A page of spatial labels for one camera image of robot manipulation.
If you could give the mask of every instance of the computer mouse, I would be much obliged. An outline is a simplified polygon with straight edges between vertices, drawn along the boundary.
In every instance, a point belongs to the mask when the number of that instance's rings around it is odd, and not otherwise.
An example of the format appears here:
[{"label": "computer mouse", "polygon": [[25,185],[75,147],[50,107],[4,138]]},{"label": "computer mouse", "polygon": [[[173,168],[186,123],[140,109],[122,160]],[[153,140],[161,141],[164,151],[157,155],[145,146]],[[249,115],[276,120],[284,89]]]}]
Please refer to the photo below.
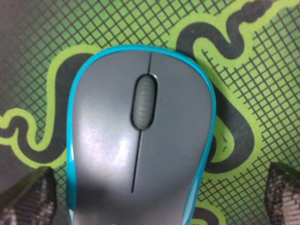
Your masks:
[{"label": "computer mouse", "polygon": [[77,73],[67,110],[74,225],[188,225],[216,118],[212,84],[187,56],[121,45]]}]

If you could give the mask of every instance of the green mouse pad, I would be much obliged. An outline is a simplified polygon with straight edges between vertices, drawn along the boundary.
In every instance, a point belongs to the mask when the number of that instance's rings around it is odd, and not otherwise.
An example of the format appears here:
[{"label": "green mouse pad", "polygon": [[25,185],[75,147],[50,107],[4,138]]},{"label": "green mouse pad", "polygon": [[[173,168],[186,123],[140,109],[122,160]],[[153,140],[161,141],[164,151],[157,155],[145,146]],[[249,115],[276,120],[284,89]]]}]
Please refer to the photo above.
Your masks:
[{"label": "green mouse pad", "polygon": [[206,71],[217,122],[193,225],[267,225],[270,162],[300,168],[298,0],[0,1],[0,191],[57,179],[66,225],[66,114],[80,66],[113,45],[182,52]]}]

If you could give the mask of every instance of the blue plastic edge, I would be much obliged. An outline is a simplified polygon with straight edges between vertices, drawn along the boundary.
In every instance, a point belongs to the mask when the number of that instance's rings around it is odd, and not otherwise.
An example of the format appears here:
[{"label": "blue plastic edge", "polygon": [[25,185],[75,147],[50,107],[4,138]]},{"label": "blue plastic edge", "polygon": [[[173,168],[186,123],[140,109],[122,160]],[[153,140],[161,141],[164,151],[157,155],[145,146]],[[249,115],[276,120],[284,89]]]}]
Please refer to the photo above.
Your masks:
[{"label": "blue plastic edge", "polygon": [[76,170],[75,170],[75,163],[74,163],[74,155],[73,155],[73,140],[72,140],[72,112],[73,112],[73,103],[74,103],[74,97],[75,97],[75,92],[77,85],[84,73],[84,71],[96,60],[109,55],[111,53],[116,53],[116,52],[122,52],[122,51],[150,51],[150,52],[155,52],[155,53],[163,53],[166,55],[173,56],[179,60],[184,61],[188,65],[190,65],[192,68],[194,68],[205,80],[205,82],[208,85],[208,88],[210,90],[210,95],[211,95],[211,101],[212,101],[212,118],[211,118],[211,127],[210,127],[210,133],[208,137],[208,141],[203,153],[203,157],[200,162],[200,166],[197,170],[196,176],[194,178],[194,181],[192,183],[191,190],[189,192],[187,202],[185,205],[185,209],[183,212],[183,221],[182,225],[189,225],[194,209],[195,209],[195,204],[197,200],[197,194],[198,190],[200,188],[200,183],[202,179],[202,174],[204,171],[204,167],[207,161],[207,157],[210,151],[210,145],[212,142],[213,134],[214,134],[214,128],[215,128],[215,122],[216,122],[216,96],[215,92],[212,86],[212,83],[206,73],[203,71],[202,68],[199,67],[199,65],[191,60],[188,56],[183,55],[179,52],[175,52],[173,50],[168,50],[164,49],[161,47],[156,47],[156,46],[148,46],[148,45],[119,45],[115,47],[111,47],[105,50],[102,50],[98,54],[95,54],[92,56],[89,60],[87,60],[84,65],[80,68],[78,71],[72,87],[71,91],[69,94],[69,101],[68,101],[68,106],[67,106],[67,206],[71,210],[75,210],[76,206]]}]

